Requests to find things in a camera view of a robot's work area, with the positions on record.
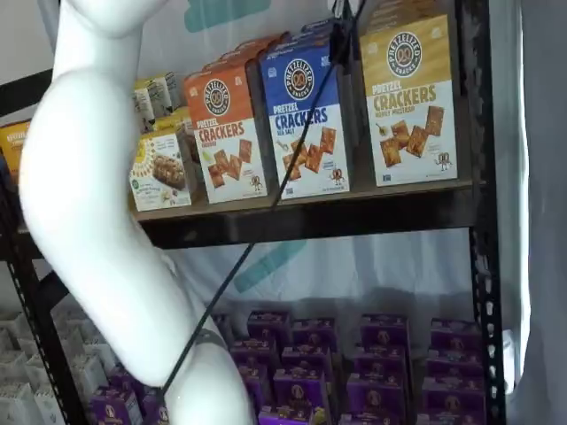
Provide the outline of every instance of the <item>black cable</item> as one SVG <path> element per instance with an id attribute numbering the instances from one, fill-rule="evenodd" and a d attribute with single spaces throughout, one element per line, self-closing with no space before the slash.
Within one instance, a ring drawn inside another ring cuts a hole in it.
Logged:
<path id="1" fill-rule="evenodd" d="M 343 43 L 341 44 L 341 47 L 338 50 L 338 54 L 335 55 L 335 57 L 331 60 L 331 64 L 329 66 L 329 69 L 327 70 L 327 73 L 325 74 L 325 76 L 322 79 L 321 86 L 319 87 L 319 90 L 317 90 L 317 93 L 315 94 L 315 98 L 313 99 L 313 104 L 311 105 L 311 108 L 309 109 L 309 113 L 307 114 L 306 123 L 305 123 L 305 126 L 303 127 L 303 132 L 301 133 L 301 137 L 299 139 L 298 146 L 295 148 L 295 151 L 293 152 L 293 156 L 291 157 L 290 164 L 287 168 L 287 171 L 285 172 L 285 177 L 283 178 L 282 184 L 280 184 L 279 190 L 277 191 L 276 198 L 274 199 L 274 202 L 272 203 L 272 205 L 269 207 L 269 210 L 270 210 L 271 213 L 276 209 L 277 204 L 280 202 L 280 200 L 282 198 L 282 194 L 284 193 L 285 185 L 290 180 L 291 171 L 293 170 L 293 167 L 295 166 L 295 163 L 296 163 L 298 156 L 299 156 L 299 152 L 301 151 L 301 148 L 303 147 L 303 144 L 305 142 L 305 138 L 307 136 L 307 131 L 309 129 L 309 126 L 311 125 L 311 119 L 313 118 L 313 115 L 315 113 L 315 108 L 317 107 L 317 103 L 319 102 L 319 99 L 321 98 L 322 91 L 324 90 L 324 88 L 327 84 L 327 81 L 330 78 L 332 70 L 335 68 L 335 65 L 337 64 L 336 59 L 341 59 L 343 57 L 343 55 L 345 54 L 346 50 L 348 49 L 350 42 L 351 42 L 351 37 L 353 35 L 353 31 L 356 28 L 356 23 L 358 22 L 358 18 L 361 16 L 361 12 L 364 9 L 365 4 L 366 4 L 366 0 L 362 0 L 361 1 L 361 7 L 359 8 L 359 10 L 356 12 L 356 15 L 354 16 L 353 24 L 349 28 L 347 36 L 346 36 L 345 40 L 343 41 Z M 250 255 L 250 252 L 252 252 L 252 249 L 254 248 L 255 245 L 256 245 L 255 242 L 251 242 L 251 243 L 248 244 L 248 246 L 246 247 L 246 249 L 244 250 L 244 252 L 240 256 L 240 258 L 238 259 L 237 263 L 232 267 L 232 269 L 230 270 L 230 273 L 224 279 L 224 282 L 222 283 L 221 287 L 216 291 L 213 299 L 211 300 L 209 305 L 206 307 L 205 312 L 201 316 L 201 319 L 198 321 L 198 324 L 195 327 L 195 330 L 193 331 L 191 338 L 189 339 L 189 342 L 185 345 L 185 348 L 183 348 L 183 351 L 182 351 L 181 355 L 179 356 L 179 359 L 175 363 L 175 367 L 172 370 L 171 375 L 167 378 L 167 381 L 166 381 L 165 385 L 163 386 L 162 392 L 163 392 L 164 395 L 166 394 L 167 390 L 169 390 L 169 387 L 171 386 L 171 383 L 173 382 L 173 380 L 175 379 L 175 376 L 179 372 L 179 369 L 181 368 L 183 361 L 185 360 L 185 357 L 189 353 L 189 350 L 195 344 L 195 341 L 197 340 L 197 337 L 198 337 L 201 329 L 203 328 L 203 326 L 205 326 L 205 322 L 209 318 L 209 316 L 211 315 L 211 312 L 213 311 L 213 308 L 216 305 L 217 301 L 222 296 L 222 293 L 229 287 L 230 282 L 232 282 L 232 279 L 237 274 L 240 267 L 244 264 L 244 262 L 246 261 L 246 259 Z"/>

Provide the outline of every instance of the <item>pretzel crackers box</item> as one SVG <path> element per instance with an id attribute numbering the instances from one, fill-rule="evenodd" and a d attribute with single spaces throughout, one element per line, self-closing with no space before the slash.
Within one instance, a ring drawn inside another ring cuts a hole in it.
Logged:
<path id="1" fill-rule="evenodd" d="M 415 18 L 382 16 L 361 38 L 377 186 L 457 177 L 447 16 Z"/>
<path id="2" fill-rule="evenodd" d="M 315 38 L 274 51 L 261 62 L 280 183 L 330 66 L 330 50 L 330 39 Z M 351 188 L 350 149 L 346 143 L 349 137 L 339 102 L 342 73 L 341 66 L 336 66 L 322 90 L 282 198 L 346 192 Z"/>
<path id="3" fill-rule="evenodd" d="M 268 194 L 268 122 L 256 57 L 211 64 L 185 79 L 209 202 Z"/>

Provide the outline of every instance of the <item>cracker box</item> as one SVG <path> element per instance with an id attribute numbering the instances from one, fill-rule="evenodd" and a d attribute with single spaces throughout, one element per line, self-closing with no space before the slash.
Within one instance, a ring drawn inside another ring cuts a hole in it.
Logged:
<path id="1" fill-rule="evenodd" d="M 333 423 L 322 370 L 303 367 L 278 369 L 274 375 L 274 392 L 280 405 L 295 408 L 311 406 L 315 425 Z"/>
<path id="2" fill-rule="evenodd" d="M 478 352 L 459 352 L 456 350 L 428 351 L 428 376 L 460 376 L 464 378 L 482 378 L 484 369 Z"/>
<path id="3" fill-rule="evenodd" d="M 264 365 L 239 365 L 238 372 L 245 383 L 256 414 L 262 406 L 271 405 L 274 401 L 268 379 L 268 368 Z"/>
<path id="4" fill-rule="evenodd" d="M 43 423 L 66 425 L 51 385 L 42 385 L 34 394 L 35 402 L 43 418 Z"/>
<path id="5" fill-rule="evenodd" d="M 315 418 L 309 406 L 263 406 L 258 415 L 260 425 L 315 425 Z"/>
<path id="6" fill-rule="evenodd" d="M 450 412 L 485 411 L 485 386 L 481 379 L 427 376 L 422 386 L 423 407 Z"/>
<path id="7" fill-rule="evenodd" d="M 415 18 L 387 15 L 361 38 L 377 186 L 457 177 L 447 16 Z"/>
<path id="8" fill-rule="evenodd" d="M 330 66 L 330 39 L 296 42 L 261 62 L 269 123 L 280 183 L 305 126 L 307 114 Z M 305 142 L 282 198 L 346 192 L 352 171 L 349 133 L 340 103 L 343 68 L 336 66 L 322 90 Z"/>
<path id="9" fill-rule="evenodd" d="M 131 390 L 101 387 L 90 399 L 90 409 L 96 418 L 96 423 L 124 425 L 141 425 L 142 414 L 136 402 L 136 396 Z"/>
<path id="10" fill-rule="evenodd" d="M 406 400 L 401 375 L 351 374 L 346 383 L 351 412 L 390 412 L 406 420 Z"/>
<path id="11" fill-rule="evenodd" d="M 252 338 L 273 337 L 278 350 L 291 344 L 291 316 L 289 312 L 253 311 L 248 316 L 248 334 Z"/>
<path id="12" fill-rule="evenodd" d="M 198 188 L 189 146 L 181 129 L 154 131 L 140 138 L 130 185 L 138 211 L 191 205 Z"/>
<path id="13" fill-rule="evenodd" d="M 0 384 L 0 423 L 38 425 L 42 416 L 29 383 Z"/>
<path id="14" fill-rule="evenodd" d="M 184 89 L 209 202 L 266 196 L 273 159 L 255 56 L 195 73 Z"/>
<path id="15" fill-rule="evenodd" d="M 482 335 L 474 321 L 432 319 L 431 348 L 480 351 Z"/>
<path id="16" fill-rule="evenodd" d="M 264 365 L 270 375 L 282 365 L 276 349 L 276 340 L 272 338 L 235 341 L 230 347 L 230 355 L 235 363 L 240 365 Z"/>
<path id="17" fill-rule="evenodd" d="M 427 409 L 417 413 L 416 425 L 485 425 L 484 415 L 479 412 L 448 412 Z"/>

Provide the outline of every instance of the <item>blue cracker box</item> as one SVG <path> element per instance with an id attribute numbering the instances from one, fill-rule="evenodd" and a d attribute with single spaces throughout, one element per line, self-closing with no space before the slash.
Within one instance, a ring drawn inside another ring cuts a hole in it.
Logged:
<path id="1" fill-rule="evenodd" d="M 303 132 L 307 114 L 330 67 L 330 39 L 298 42 L 261 60 L 277 176 L 281 183 Z M 348 120 L 341 107 L 343 68 L 335 66 L 322 90 L 305 143 L 282 198 L 347 192 L 351 188 Z"/>

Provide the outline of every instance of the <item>pretzel crisps logo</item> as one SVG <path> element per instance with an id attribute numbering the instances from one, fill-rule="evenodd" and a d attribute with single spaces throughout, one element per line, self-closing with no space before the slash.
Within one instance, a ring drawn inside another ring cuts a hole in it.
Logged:
<path id="1" fill-rule="evenodd" d="M 230 93 L 221 80 L 210 80 L 205 86 L 205 105 L 212 115 L 221 116 L 230 106 Z"/>
<path id="2" fill-rule="evenodd" d="M 285 68 L 285 88 L 295 100 L 303 100 L 313 91 L 313 68 L 303 59 L 293 59 Z"/>
<path id="3" fill-rule="evenodd" d="M 406 78 L 417 71 L 422 63 L 422 44 L 412 33 L 399 33 L 390 41 L 387 55 L 392 73 Z"/>

